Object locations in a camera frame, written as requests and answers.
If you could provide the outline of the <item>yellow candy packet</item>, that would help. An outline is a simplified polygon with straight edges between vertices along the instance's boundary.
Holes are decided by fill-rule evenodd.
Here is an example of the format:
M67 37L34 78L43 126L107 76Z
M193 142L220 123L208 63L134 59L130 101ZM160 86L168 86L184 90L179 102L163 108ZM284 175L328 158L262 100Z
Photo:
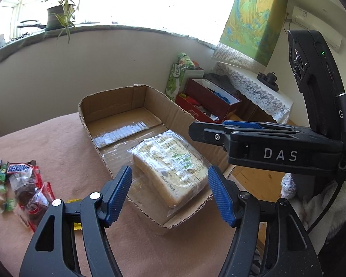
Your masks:
M82 229L80 211L81 202L81 199L71 199L66 202L66 214L73 222L74 231Z

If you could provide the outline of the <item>packaged sliced bread loaf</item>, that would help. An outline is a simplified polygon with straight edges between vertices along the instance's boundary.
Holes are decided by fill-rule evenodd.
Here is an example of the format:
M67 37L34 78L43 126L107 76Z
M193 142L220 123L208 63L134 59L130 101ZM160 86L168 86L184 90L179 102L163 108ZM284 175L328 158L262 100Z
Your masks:
M167 216L207 186L210 162L172 130L146 138L128 152L167 208Z

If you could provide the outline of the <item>red clear bag brown pastry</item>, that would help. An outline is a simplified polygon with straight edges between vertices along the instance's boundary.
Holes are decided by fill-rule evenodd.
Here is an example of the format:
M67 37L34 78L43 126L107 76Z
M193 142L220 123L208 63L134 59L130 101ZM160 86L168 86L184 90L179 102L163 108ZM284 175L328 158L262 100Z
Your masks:
M35 232L55 199L51 184L42 181L36 165L31 172L15 173L8 177L17 204L14 212L26 227Z

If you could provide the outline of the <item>blue Snickers bar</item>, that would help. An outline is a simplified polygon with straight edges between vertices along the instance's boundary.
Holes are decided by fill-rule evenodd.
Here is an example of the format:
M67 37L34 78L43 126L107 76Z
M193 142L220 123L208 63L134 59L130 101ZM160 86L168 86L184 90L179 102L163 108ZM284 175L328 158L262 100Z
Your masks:
M28 173L33 170L35 164L33 163L9 163L7 165L7 175L13 175L15 173Z

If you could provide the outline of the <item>green jelly candy clear wrapper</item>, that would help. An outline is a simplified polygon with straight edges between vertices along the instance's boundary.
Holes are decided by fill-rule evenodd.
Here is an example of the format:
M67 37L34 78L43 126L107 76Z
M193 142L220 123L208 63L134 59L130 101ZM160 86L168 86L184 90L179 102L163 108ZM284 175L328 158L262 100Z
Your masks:
M5 184L0 184L0 213L13 212L16 206L15 197Z

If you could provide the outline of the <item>green small snack packet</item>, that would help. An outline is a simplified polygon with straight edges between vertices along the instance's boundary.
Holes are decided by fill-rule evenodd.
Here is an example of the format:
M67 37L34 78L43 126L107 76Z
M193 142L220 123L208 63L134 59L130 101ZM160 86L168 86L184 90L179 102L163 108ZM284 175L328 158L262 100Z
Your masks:
M0 184L5 183L7 180L7 164L2 164L0 167Z

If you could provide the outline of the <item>white lace tablecloth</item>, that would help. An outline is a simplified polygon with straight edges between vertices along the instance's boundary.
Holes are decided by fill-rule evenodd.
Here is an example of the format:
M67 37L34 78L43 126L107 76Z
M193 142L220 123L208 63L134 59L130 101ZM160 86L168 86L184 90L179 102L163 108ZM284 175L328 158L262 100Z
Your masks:
M254 72L219 61L214 66L214 72L226 75L235 89L277 123L286 124L289 121L292 99L282 91L276 92L261 83Z

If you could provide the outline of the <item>dark red shoe box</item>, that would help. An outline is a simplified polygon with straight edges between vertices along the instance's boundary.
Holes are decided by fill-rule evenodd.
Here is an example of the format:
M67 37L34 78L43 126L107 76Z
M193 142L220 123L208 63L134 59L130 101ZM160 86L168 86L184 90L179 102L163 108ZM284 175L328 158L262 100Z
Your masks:
M191 78L175 103L194 118L206 123L222 123L241 105L241 100L204 78Z

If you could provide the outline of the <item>dark teapot ornament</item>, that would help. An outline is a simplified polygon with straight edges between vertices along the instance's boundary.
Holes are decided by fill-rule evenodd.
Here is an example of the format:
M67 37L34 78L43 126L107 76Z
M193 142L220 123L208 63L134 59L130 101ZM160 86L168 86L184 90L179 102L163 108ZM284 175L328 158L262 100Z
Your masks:
M257 79L261 81L261 83L263 83L264 85L272 89L273 91L275 92L279 91L279 86L276 83L277 77L274 72L268 72L268 74L259 72L257 75Z

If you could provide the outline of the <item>pink tablecloth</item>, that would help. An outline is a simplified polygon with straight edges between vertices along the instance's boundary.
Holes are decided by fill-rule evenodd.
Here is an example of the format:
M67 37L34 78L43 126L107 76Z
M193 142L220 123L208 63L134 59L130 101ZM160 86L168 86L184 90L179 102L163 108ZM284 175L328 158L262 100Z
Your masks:
M20 276L162 276L148 269L141 215L173 229L211 198L211 166L233 166L218 143L192 141L191 115L158 116L138 108L102 119L72 114L0 138L0 160L36 160L50 191L31 203L39 221L26 230L16 215L0 216L0 260Z

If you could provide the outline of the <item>brown cardboard box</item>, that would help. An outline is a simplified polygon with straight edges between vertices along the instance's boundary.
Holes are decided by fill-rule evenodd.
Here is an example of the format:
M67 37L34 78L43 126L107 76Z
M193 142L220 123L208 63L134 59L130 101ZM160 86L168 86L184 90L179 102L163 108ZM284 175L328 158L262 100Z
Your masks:
M131 167L128 199L156 233L177 227L207 203L210 166L218 166L225 177L233 171L220 147L191 140L194 118L150 86L91 94L78 109L111 175Z

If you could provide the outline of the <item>green paper bag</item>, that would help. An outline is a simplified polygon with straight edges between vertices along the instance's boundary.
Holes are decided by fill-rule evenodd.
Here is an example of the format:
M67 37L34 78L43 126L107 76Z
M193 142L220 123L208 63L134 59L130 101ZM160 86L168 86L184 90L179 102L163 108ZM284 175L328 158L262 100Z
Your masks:
M186 53L178 53L177 62L170 69L165 95L174 102L176 96L183 92L188 79L202 78L204 73L205 71L199 64L193 61Z

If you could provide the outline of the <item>landscape painting scroll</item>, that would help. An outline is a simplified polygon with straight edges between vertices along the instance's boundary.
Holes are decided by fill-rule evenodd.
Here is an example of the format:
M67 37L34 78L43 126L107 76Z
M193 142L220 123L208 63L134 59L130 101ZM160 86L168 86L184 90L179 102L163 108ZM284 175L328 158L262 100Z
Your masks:
M267 66L283 28L287 2L234 0L219 43Z

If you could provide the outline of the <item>white air conditioner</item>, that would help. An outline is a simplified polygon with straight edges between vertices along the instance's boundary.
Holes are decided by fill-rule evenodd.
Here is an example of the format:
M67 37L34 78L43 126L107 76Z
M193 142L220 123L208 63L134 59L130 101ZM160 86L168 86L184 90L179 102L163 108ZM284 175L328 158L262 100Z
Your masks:
M330 47L332 47L336 52L339 52L343 38L342 35L320 18L294 6L292 11L292 21L305 29L319 31Z

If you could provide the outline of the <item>potted spider plant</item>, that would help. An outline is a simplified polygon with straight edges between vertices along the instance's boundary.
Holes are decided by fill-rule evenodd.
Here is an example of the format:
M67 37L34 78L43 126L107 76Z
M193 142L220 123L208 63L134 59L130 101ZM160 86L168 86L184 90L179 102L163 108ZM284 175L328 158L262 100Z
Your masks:
M75 29L75 16L79 11L81 0L59 0L57 6L47 9L47 24L44 29L52 31L60 29L57 38L62 35L67 36L67 43L70 43L70 30Z

